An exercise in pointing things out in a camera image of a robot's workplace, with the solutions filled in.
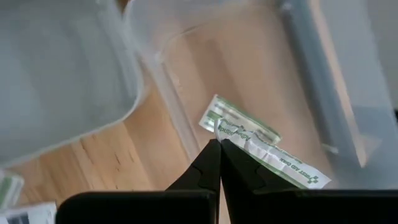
hardwood floor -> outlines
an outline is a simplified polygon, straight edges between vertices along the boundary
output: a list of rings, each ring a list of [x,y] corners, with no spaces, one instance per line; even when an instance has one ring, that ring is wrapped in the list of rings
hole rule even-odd
[[[25,178],[20,204],[89,190],[162,190],[189,161],[156,88],[123,123],[14,167]]]

white paper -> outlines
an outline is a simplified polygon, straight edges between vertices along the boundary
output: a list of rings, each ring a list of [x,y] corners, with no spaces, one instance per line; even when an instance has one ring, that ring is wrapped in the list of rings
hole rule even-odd
[[[0,224],[54,224],[57,206],[43,203],[0,211]]]
[[[316,168],[305,164],[283,149],[269,144],[262,133],[247,131],[227,119],[215,122],[215,135],[220,142],[229,139],[264,167],[302,189],[321,189],[331,180]]]
[[[215,121],[219,118],[225,118],[238,126],[244,126],[247,129],[262,133],[267,142],[277,144],[282,139],[280,134],[266,124],[247,115],[228,100],[215,95],[199,121],[199,125],[213,132]]]

label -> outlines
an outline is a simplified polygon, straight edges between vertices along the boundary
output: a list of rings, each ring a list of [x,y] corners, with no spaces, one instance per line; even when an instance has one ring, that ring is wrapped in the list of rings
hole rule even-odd
[[[228,121],[246,129],[256,130],[259,135],[271,144],[277,144],[282,139],[280,134],[272,128],[250,117],[226,99],[215,95],[202,116],[199,125],[208,131],[214,132],[215,121],[220,118],[226,118]]]
[[[331,180],[283,149],[269,144],[262,133],[247,131],[225,118],[215,121],[215,135],[221,142],[229,139],[264,167],[301,189],[321,189]]]
[[[22,177],[0,170],[0,209],[13,207],[18,202],[23,186]]]

white wrapper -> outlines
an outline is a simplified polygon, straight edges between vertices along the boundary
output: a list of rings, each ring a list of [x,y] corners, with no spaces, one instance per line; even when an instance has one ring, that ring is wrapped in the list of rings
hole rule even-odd
[[[267,143],[261,132],[247,131],[224,118],[216,120],[214,132],[220,142],[229,139],[263,166],[301,189],[321,189],[331,181],[316,168]]]
[[[280,134],[268,125],[249,116],[228,100],[215,95],[199,121],[199,125],[213,132],[215,121],[219,118],[225,118],[236,125],[244,126],[246,129],[256,130],[264,136],[264,140],[272,144],[277,144],[282,139]]]

clear plastic container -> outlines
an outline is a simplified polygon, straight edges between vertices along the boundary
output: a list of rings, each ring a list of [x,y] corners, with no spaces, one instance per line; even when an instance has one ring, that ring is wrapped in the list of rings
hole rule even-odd
[[[0,166],[123,120],[144,83],[114,1],[0,2]]]
[[[366,6],[342,4],[135,0],[125,22],[191,159],[214,138],[198,122],[219,94],[327,187],[396,188],[397,126]]]

